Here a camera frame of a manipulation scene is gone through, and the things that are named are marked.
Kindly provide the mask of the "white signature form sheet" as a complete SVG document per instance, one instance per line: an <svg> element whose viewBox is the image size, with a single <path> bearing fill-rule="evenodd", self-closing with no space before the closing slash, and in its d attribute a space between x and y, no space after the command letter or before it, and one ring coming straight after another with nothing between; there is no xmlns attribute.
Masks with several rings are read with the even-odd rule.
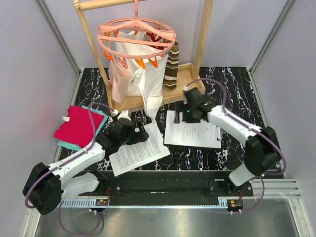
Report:
<svg viewBox="0 0 316 237"><path fill-rule="evenodd" d="M200 123L175 123L175 111L167 111L164 144L194 148L220 149L221 129L202 120Z"/></svg>

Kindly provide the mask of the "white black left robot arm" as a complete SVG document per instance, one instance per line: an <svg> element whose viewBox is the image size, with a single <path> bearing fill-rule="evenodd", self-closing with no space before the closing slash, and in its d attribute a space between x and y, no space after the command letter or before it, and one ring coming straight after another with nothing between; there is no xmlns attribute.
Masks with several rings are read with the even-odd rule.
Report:
<svg viewBox="0 0 316 237"><path fill-rule="evenodd" d="M22 191L26 206L47 215L67 198L84 193L100 196L108 192L108 179L86 168L118 152L124 145L146 142L148 138L142 122L138 121L135 128L131 119L119 118L111 128L99 133L94 141L71 156L50 165L38 163Z"/></svg>

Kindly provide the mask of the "white printed text sheet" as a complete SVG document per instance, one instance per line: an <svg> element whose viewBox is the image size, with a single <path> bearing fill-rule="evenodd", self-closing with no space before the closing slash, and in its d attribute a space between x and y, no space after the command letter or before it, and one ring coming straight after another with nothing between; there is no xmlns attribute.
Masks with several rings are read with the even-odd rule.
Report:
<svg viewBox="0 0 316 237"><path fill-rule="evenodd" d="M146 142L124 145L118 152L109 156L115 176L170 155L168 147L163 144L163 136L159 128L152 123L145 125L144 128L149 134Z"/></svg>

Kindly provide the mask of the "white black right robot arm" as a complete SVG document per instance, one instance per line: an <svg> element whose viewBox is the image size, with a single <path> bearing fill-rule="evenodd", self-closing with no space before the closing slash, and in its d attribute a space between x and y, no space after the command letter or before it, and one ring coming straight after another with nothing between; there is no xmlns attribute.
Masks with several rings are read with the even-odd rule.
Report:
<svg viewBox="0 0 316 237"><path fill-rule="evenodd" d="M224 183L228 195L237 195L244 183L262 176L281 160L276 133L271 127L261 128L246 122L224 105L202 95L196 87L189 89L185 86L183 94L185 101L178 104L175 123L211 123L233 136L244 147L242 164L229 174L229 180Z"/></svg>

